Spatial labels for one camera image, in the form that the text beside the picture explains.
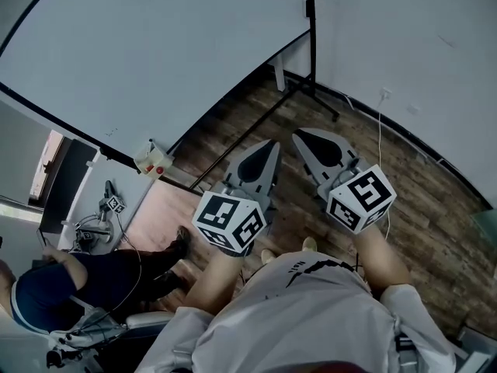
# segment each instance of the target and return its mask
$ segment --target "blue shirt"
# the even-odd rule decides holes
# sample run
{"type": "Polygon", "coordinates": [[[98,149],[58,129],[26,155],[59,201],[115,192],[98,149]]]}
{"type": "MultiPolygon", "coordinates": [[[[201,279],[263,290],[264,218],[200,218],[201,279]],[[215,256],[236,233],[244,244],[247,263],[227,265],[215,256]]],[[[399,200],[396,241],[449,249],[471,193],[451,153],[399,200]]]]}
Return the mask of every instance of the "blue shirt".
{"type": "MultiPolygon", "coordinates": [[[[88,271],[88,280],[79,291],[65,267],[59,263],[30,270],[18,279],[15,294],[17,306],[30,325],[48,332],[69,330],[84,314],[83,307],[70,299],[72,295],[109,312],[126,298],[136,284],[139,273],[136,256],[119,253],[72,255],[88,271]]],[[[14,320],[25,326],[15,312],[14,320]]]]}

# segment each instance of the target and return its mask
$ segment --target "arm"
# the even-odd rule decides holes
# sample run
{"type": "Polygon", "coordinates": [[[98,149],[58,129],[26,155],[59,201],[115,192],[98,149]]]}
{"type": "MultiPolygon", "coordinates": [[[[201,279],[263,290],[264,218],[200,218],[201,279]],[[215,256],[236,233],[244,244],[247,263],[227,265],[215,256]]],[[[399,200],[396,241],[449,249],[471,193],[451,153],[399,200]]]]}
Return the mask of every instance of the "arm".
{"type": "Polygon", "coordinates": [[[363,263],[367,282],[375,296],[380,297],[394,284],[411,283],[408,268],[376,225],[366,228],[353,242],[363,263]]]}
{"type": "Polygon", "coordinates": [[[75,284],[76,290],[85,286],[88,280],[88,271],[78,259],[69,253],[55,249],[52,245],[47,245],[43,249],[43,256],[54,259],[64,266],[72,281],[75,284]]]}
{"type": "Polygon", "coordinates": [[[231,257],[217,250],[185,298],[184,306],[216,315],[233,298],[243,258],[231,257]]]}

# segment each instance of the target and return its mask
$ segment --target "person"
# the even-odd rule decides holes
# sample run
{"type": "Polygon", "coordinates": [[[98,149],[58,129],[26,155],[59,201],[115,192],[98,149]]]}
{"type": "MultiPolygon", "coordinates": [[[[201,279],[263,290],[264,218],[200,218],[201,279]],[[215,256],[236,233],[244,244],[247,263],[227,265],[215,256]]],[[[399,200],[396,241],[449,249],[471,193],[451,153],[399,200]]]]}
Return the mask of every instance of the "person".
{"type": "Polygon", "coordinates": [[[448,341],[378,227],[353,242],[367,283],[307,238],[298,253],[264,250],[266,265],[233,301],[243,258],[218,250],[136,371],[454,372],[448,341]],[[397,342],[415,349],[412,363],[397,342]]]}
{"type": "Polygon", "coordinates": [[[132,249],[92,256],[47,244],[43,257],[49,263],[18,280],[0,260],[0,305],[18,324],[38,333],[70,330],[80,320],[85,310],[71,296],[122,322],[136,312],[140,301],[154,301],[182,286],[173,272],[166,271],[185,258],[189,241],[188,230],[179,227],[167,249],[139,251],[140,259],[132,249]]]}

